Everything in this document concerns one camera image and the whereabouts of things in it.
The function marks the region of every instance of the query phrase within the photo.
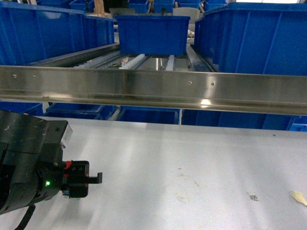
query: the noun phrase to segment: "blue plastic bin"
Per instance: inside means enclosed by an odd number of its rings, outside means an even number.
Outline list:
[[[172,4],[174,6],[174,0],[154,0],[156,4]]]
[[[85,13],[92,13],[94,12],[94,8],[95,8],[95,3],[94,0],[88,0],[88,11],[86,11],[85,7],[85,0],[75,0],[72,1],[71,3],[69,3],[69,6],[73,9],[73,10],[79,10],[79,11],[83,11]]]
[[[114,43],[114,19],[84,15],[85,48],[91,49]]]
[[[122,105],[120,107],[121,110],[124,109],[133,109],[133,110],[156,110],[156,111],[175,111],[177,114],[180,113],[180,109],[171,109],[171,108],[158,108],[158,107],[142,107],[142,106],[125,106]]]
[[[182,124],[194,126],[290,130],[296,116],[183,110]]]
[[[195,36],[194,36],[194,47],[196,50],[201,51],[203,50],[204,42],[203,37],[205,30],[204,27],[204,20],[200,19],[195,22]]]
[[[99,114],[103,120],[108,120],[115,110],[114,105],[54,103],[46,112]]]
[[[222,3],[207,3],[205,4],[205,10],[209,11],[212,10],[214,8],[220,7],[220,6],[224,6],[226,3],[222,2]]]
[[[118,121],[145,122],[159,124],[178,124],[178,112],[172,110],[124,109],[120,112]]]
[[[87,18],[82,11],[0,1],[0,65],[24,65],[114,43],[109,32],[114,20]]]
[[[299,116],[295,119],[291,131],[307,132],[307,116]]]
[[[202,20],[199,52],[218,71],[307,75],[307,4],[230,3]]]
[[[190,7],[190,8],[199,8],[199,3],[179,3],[179,7]]]
[[[116,15],[115,18],[123,54],[183,55],[186,51],[190,17]]]
[[[206,0],[206,3],[209,3],[209,4],[225,4],[226,0]]]
[[[40,0],[41,3],[43,4],[60,4],[62,2],[64,2],[65,0]]]
[[[31,116],[42,116],[43,104],[27,102],[0,102],[0,110],[15,112],[19,114],[28,114]]]
[[[307,125],[293,124],[290,131],[307,132]]]
[[[56,1],[41,1],[40,5],[42,6],[50,6],[50,7],[58,7],[58,8],[66,8],[70,9],[69,3],[71,3],[72,0],[56,0]]]
[[[178,2],[179,5],[181,3],[189,3],[189,4],[198,4],[199,5],[201,3],[201,0],[177,0],[176,2]]]
[[[153,3],[153,11],[155,13],[161,13],[162,9],[165,8],[166,9],[166,13],[172,13],[173,9],[174,9],[174,2],[171,3]]]
[[[91,114],[91,113],[70,113],[70,112],[52,111],[52,112],[46,112],[44,116],[101,120],[101,116],[99,114]]]
[[[136,13],[147,13],[149,0],[130,0],[129,8],[134,8]]]

